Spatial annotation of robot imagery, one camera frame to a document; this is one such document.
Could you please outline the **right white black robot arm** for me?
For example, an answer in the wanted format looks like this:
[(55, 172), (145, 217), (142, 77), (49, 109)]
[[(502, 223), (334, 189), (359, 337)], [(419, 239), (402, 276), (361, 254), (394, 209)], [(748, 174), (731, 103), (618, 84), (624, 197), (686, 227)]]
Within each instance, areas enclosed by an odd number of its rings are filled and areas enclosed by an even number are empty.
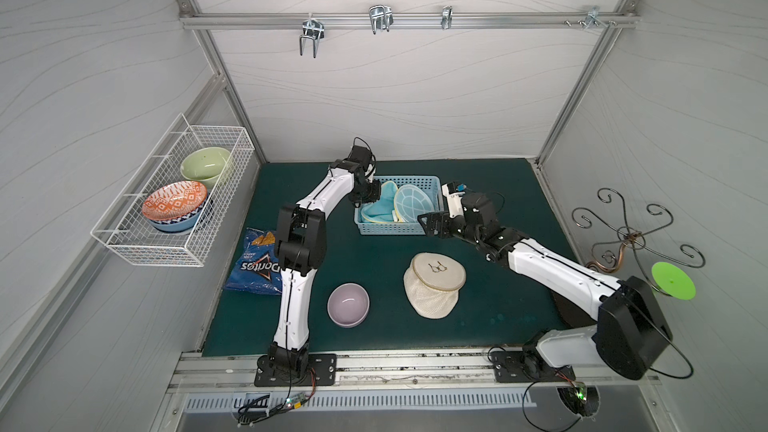
[(572, 304), (594, 325), (539, 333), (523, 347), (524, 373), (533, 380), (571, 366), (606, 366), (639, 380), (673, 344), (672, 332), (648, 283), (618, 279), (571, 261), (534, 238), (500, 224), (482, 193), (447, 192), (447, 210), (419, 215), (428, 236), (473, 244), (490, 262), (530, 278)]

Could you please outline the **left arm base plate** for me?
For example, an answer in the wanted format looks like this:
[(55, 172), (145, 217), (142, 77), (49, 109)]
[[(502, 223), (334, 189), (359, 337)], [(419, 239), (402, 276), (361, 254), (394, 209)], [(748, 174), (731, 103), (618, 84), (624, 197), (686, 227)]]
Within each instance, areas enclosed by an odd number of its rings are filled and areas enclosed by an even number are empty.
[(262, 355), (257, 360), (253, 384), (257, 388), (331, 386), (336, 382), (338, 356), (332, 353), (304, 354), (296, 365), (284, 357)]

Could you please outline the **cream mesh laundry bag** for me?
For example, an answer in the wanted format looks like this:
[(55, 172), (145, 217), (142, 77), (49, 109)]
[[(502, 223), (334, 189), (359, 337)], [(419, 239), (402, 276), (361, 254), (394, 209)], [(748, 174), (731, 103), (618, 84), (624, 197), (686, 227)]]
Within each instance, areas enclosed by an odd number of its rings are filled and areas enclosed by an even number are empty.
[(417, 314), (431, 320), (451, 313), (465, 282), (462, 264), (449, 256), (428, 252), (415, 255), (403, 276), (409, 303)]

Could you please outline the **teal mesh laundry bag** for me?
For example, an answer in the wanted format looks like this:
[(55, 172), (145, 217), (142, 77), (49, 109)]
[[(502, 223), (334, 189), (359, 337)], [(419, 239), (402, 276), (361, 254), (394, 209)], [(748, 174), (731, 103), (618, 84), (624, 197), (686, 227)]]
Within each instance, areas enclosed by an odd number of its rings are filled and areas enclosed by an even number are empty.
[(379, 199), (363, 205), (360, 216), (368, 223), (416, 223), (420, 215), (436, 211), (433, 200), (419, 187), (386, 181), (381, 184)]

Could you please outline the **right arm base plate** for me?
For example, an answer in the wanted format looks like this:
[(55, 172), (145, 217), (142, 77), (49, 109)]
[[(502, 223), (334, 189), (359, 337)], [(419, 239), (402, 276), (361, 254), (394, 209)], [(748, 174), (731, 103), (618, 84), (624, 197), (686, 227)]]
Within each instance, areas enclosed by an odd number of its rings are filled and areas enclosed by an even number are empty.
[(571, 366), (553, 367), (535, 352), (494, 347), (486, 354), (497, 383), (575, 382)]

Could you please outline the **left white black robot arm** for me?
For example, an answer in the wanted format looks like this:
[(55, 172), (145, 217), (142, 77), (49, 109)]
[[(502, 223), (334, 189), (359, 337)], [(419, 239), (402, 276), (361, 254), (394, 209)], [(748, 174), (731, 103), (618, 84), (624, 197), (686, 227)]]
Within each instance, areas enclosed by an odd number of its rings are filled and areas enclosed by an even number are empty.
[(313, 281), (327, 254), (327, 218), (345, 198), (357, 207), (380, 198), (376, 165), (369, 144), (357, 137), (310, 193), (279, 211), (274, 251), (283, 292), (268, 360), (290, 377), (304, 376), (309, 367), (308, 315)]

